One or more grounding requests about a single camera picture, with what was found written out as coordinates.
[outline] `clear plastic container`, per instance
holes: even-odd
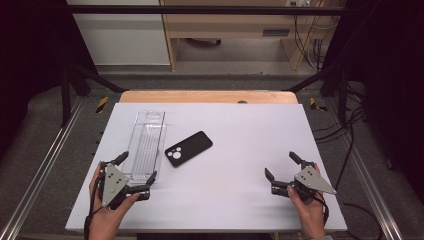
[[[123,162],[122,173],[129,185],[145,184],[154,171],[160,168],[165,140],[164,111],[140,111],[134,124],[128,146],[128,157]]]

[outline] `white cabinet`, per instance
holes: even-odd
[[[69,5],[159,5],[157,0],[67,0]],[[170,65],[162,17],[74,14],[94,64]]]

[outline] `white table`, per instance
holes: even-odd
[[[300,229],[290,199],[271,194],[267,167],[289,182],[300,166],[297,153],[320,166],[328,180],[300,104],[117,103],[66,229],[82,232],[89,209],[88,184],[99,161],[110,161],[128,147],[137,112],[164,110],[165,146],[204,131],[213,146],[178,168],[162,156],[151,198],[137,202],[123,219],[125,232],[284,232]],[[347,230],[336,198],[326,229]]]

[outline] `black smartphone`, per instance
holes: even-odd
[[[212,141],[203,131],[197,132],[165,150],[172,166],[178,167],[194,156],[212,147]]]

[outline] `black gripper mount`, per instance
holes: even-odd
[[[100,182],[99,182],[99,197],[102,200],[103,198],[103,192],[105,187],[105,181],[106,181],[106,174],[105,169],[107,164],[112,164],[119,166],[126,158],[128,157],[128,151],[124,152],[123,154],[119,155],[115,160],[112,160],[110,162],[101,162],[101,175],[100,175]],[[153,174],[149,177],[149,179],[146,181],[146,184],[139,185],[139,186],[133,186],[130,187],[126,185],[122,188],[122,190],[113,198],[113,200],[109,203],[109,208],[112,210],[117,209],[121,203],[127,198],[127,195],[131,195],[134,193],[139,193],[140,196],[138,197],[137,201],[145,201],[149,200],[150,198],[150,186],[155,182],[157,176],[157,171],[154,171]]]
[[[314,162],[307,162],[303,159],[301,159],[296,153],[290,152],[289,157],[298,165],[301,166],[301,170],[305,169],[307,166],[313,167]],[[271,183],[271,193],[273,195],[283,196],[283,197],[289,197],[289,193],[287,191],[288,186],[292,186],[296,189],[296,192],[299,194],[300,199],[302,201],[306,201],[310,198],[310,196],[315,196],[316,190],[308,188],[307,186],[303,185],[301,182],[296,180],[294,178],[294,181],[291,182],[280,182],[276,181],[274,178],[274,175],[265,168],[265,177],[268,179],[268,181]]]

